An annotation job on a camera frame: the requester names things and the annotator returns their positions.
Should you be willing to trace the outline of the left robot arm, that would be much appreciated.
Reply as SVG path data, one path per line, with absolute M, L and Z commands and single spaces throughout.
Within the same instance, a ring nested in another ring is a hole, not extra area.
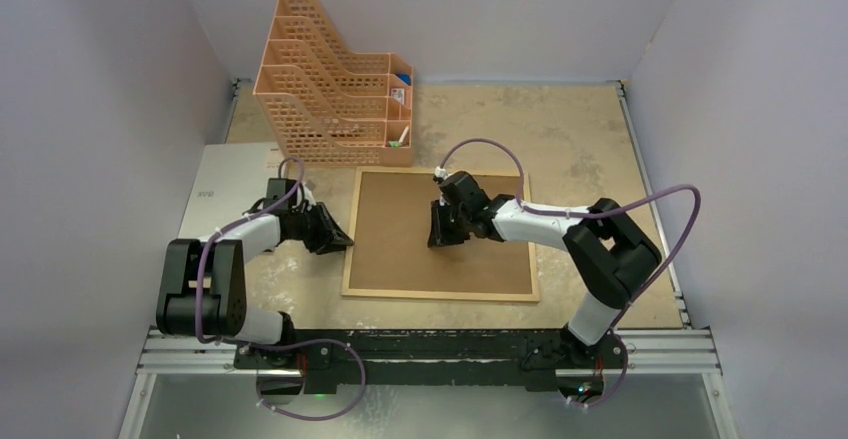
M 159 331 L 201 342 L 258 344 L 272 367 L 292 364 L 298 341 L 290 315 L 250 304 L 246 291 L 247 264 L 287 241 L 315 255 L 344 252 L 354 244 L 307 186 L 271 178 L 265 197 L 236 223 L 168 244 L 156 308 Z

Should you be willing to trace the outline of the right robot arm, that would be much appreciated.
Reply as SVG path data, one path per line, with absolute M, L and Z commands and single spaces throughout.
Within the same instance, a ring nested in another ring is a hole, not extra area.
M 430 248 L 471 238 L 525 242 L 569 254 L 586 293 L 562 328 L 561 351 L 576 366 L 596 358 L 616 318 L 659 269 L 661 253 L 618 204 L 601 198 L 587 207 L 523 203 L 513 195 L 490 197 L 466 171 L 434 172 L 440 190 L 431 203 Z

